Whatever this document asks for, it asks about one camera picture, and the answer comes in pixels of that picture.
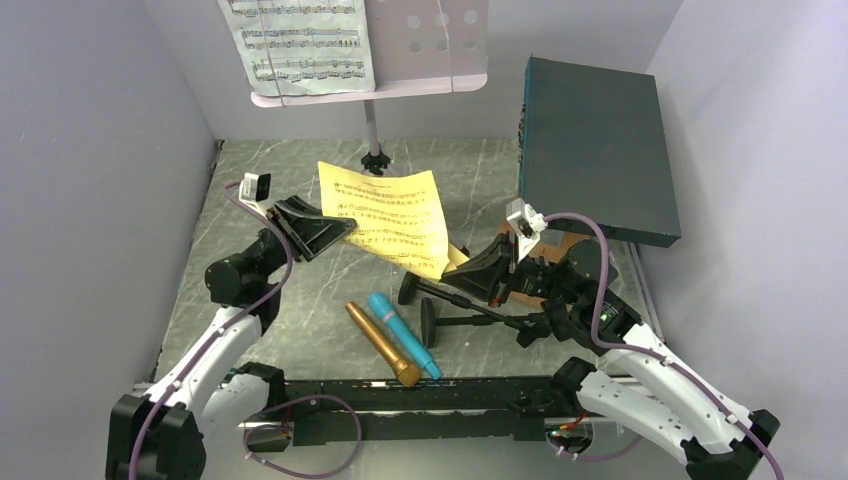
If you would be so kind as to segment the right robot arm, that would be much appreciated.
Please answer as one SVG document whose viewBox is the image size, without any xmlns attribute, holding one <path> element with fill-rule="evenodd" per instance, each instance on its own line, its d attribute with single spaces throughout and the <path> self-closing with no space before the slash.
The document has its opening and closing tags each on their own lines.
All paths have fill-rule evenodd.
<svg viewBox="0 0 848 480">
<path fill-rule="evenodd" d="M 557 411 L 581 408 L 613 419 L 683 465 L 691 479 L 747 479 L 761 461 L 782 471 L 769 446 L 780 422 L 750 410 L 711 386 L 682 361 L 623 298 L 613 292 L 606 247 L 584 239 L 556 261 L 519 258 L 517 238 L 500 235 L 486 250 L 444 273 L 441 283 L 489 306 L 511 294 L 540 300 L 542 329 L 573 340 L 647 389 L 641 394 L 580 358 L 551 378 Z"/>
</svg>

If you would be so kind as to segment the lilac music stand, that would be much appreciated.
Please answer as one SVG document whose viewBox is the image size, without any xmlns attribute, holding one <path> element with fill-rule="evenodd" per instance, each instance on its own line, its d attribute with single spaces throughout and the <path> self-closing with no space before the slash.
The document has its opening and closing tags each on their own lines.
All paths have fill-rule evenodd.
<svg viewBox="0 0 848 480">
<path fill-rule="evenodd" d="M 369 150 L 365 171 L 381 176 L 390 164 L 378 139 L 374 102 L 382 98 L 469 92 L 487 82 L 486 1 L 363 1 L 376 88 L 367 93 L 264 97 L 262 108 L 361 101 Z"/>
</svg>

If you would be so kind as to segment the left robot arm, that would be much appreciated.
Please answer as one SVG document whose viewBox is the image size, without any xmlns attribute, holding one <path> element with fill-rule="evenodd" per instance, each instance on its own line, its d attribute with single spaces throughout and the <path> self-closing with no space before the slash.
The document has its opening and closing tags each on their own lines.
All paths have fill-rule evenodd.
<svg viewBox="0 0 848 480">
<path fill-rule="evenodd" d="M 349 218 L 325 216 L 298 196 L 265 211 L 264 227 L 240 252 L 210 264 L 204 282 L 218 309 L 181 360 L 143 394 L 122 396 L 110 413 L 108 479 L 198 479 L 217 438 L 257 414 L 279 417 L 288 394 L 282 370 L 237 360 L 269 329 L 281 282 L 297 261 L 311 261 L 351 233 Z"/>
</svg>

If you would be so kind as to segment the yellow paper sheet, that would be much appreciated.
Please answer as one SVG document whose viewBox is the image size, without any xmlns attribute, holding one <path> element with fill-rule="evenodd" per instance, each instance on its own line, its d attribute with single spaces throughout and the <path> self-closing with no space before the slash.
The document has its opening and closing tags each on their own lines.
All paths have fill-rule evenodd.
<svg viewBox="0 0 848 480">
<path fill-rule="evenodd" d="M 430 170 L 375 177 L 320 162 L 318 173 L 322 213 L 356 222 L 349 243 L 435 281 L 469 260 L 449 240 Z"/>
</svg>

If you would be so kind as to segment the white sheet music page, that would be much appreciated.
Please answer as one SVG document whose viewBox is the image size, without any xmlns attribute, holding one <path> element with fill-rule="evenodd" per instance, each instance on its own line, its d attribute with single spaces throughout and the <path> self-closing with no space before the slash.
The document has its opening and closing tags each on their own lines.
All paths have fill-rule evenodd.
<svg viewBox="0 0 848 480">
<path fill-rule="evenodd" d="M 256 94 L 375 90 L 363 1 L 223 0 L 218 5 Z"/>
</svg>

